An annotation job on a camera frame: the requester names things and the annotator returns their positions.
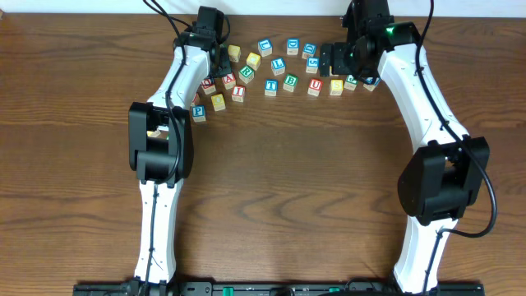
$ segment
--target wooden table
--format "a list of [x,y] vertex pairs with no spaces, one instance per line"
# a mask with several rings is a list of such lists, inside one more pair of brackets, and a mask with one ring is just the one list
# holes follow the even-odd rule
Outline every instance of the wooden table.
[[[184,16],[190,20],[194,16]],[[412,18],[422,29],[423,18]],[[195,161],[178,205],[178,274],[217,281],[385,278],[406,224],[396,182],[411,157],[385,84],[307,96],[302,44],[341,41],[338,17],[231,16],[242,61],[271,38],[244,104],[226,96],[194,125]],[[525,20],[436,18],[431,69],[457,118],[491,146],[494,232],[452,237],[441,280],[480,280],[487,295],[524,295],[526,280]],[[0,294],[71,295],[78,281],[133,276],[141,196],[128,166],[127,110],[146,101],[173,60],[161,16],[4,15],[0,21]],[[300,77],[264,96],[270,60]],[[234,64],[238,70],[244,62]],[[488,220],[485,189],[460,221]]]

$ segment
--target white backdrop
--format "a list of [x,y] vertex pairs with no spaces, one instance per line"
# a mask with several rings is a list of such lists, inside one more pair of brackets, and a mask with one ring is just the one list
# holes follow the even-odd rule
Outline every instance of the white backdrop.
[[[341,16],[350,0],[159,0],[169,13],[197,14],[200,5],[227,14]],[[389,0],[395,16],[426,16],[427,0]],[[5,12],[150,13],[141,0],[0,0]],[[526,0],[436,0],[435,16],[526,17]]]

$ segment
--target white wall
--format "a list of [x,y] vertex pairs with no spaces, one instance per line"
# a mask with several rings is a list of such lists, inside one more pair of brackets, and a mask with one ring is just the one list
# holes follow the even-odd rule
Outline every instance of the white wall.
[[[169,13],[196,14],[200,5],[227,14],[341,16],[350,0],[158,0]],[[395,16],[426,16],[428,0],[389,0]],[[150,13],[141,0],[0,0],[5,12]],[[436,0],[435,16],[526,17],[526,0]]]

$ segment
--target green block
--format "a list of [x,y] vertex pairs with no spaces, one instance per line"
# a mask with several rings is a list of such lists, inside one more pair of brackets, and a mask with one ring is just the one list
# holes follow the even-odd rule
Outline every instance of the green block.
[[223,296],[233,296],[233,288],[224,287]]
[[355,84],[355,85],[358,84],[358,81],[356,79],[354,79],[354,77],[352,75],[347,76],[347,79],[345,79],[345,82],[352,83],[352,84]]
[[298,78],[292,74],[287,74],[287,77],[285,77],[285,84],[289,86],[296,86],[298,83]]
[[239,73],[243,75],[244,77],[249,77],[250,75],[254,73],[254,70],[249,66],[245,66],[241,68],[241,70],[239,70]]

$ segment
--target wooden tabletop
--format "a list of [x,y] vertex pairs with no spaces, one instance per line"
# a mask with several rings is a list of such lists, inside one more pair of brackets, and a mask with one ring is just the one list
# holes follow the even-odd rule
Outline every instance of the wooden tabletop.
[[[194,16],[183,16],[189,21]],[[384,83],[307,96],[312,74],[287,38],[343,41],[334,17],[231,16],[242,61],[270,38],[243,104],[226,95],[193,125],[195,160],[178,204],[178,274],[217,281],[385,278],[406,215],[397,179],[411,158],[407,128]],[[397,18],[397,21],[409,20]],[[423,18],[411,18],[422,29]],[[434,19],[432,72],[472,136],[491,147],[499,202],[485,238],[451,237],[440,280],[480,280],[487,295],[524,295],[526,280],[526,20]],[[132,277],[141,195],[128,165],[127,110],[159,87],[174,33],[161,16],[17,15],[0,21],[0,294],[71,295],[79,281]],[[270,60],[299,76],[291,94]],[[244,62],[233,64],[238,71]],[[218,91],[224,91],[219,83]],[[489,219],[485,188],[459,229]]]

